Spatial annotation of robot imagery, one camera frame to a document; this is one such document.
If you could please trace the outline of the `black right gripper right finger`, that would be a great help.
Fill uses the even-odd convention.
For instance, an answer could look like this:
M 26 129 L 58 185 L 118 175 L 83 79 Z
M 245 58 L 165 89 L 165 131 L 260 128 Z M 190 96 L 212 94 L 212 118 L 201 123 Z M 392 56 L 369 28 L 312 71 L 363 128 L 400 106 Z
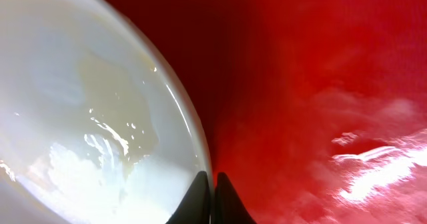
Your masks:
M 214 219 L 215 224 L 256 224 L 225 173 L 218 173 Z

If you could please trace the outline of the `white plate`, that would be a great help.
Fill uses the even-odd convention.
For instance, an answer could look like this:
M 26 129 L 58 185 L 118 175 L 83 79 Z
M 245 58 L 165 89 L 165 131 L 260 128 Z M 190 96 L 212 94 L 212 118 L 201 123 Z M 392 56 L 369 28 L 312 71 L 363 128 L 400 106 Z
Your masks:
M 1 222 L 165 223 L 201 124 L 150 41 L 104 0 L 1 0 Z

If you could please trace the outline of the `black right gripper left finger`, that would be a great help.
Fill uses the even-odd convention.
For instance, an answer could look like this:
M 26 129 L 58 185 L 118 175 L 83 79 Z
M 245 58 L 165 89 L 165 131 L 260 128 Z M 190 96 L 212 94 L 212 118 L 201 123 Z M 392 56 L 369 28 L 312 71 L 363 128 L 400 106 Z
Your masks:
M 166 224 L 210 224 L 210 205 L 207 173 L 200 171 Z

